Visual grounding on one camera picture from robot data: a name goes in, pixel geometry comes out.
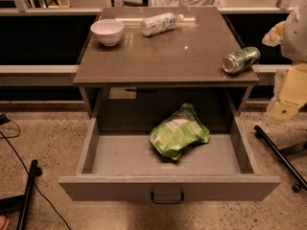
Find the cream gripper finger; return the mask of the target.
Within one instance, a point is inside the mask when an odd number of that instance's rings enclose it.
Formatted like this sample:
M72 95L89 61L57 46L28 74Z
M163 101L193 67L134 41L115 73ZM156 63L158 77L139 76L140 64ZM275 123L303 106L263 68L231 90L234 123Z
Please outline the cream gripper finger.
M284 21L281 21L274 25L263 37L262 43L264 45L275 47L282 42L282 34L284 28Z

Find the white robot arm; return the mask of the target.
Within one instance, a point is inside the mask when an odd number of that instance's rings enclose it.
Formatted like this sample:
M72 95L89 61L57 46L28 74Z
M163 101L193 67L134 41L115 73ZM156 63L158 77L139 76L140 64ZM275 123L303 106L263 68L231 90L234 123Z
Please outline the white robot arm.
M281 46L281 55L292 65L275 75L274 96L267 107L271 119L286 122L307 104L307 0L300 0L285 21L277 23L262 43Z

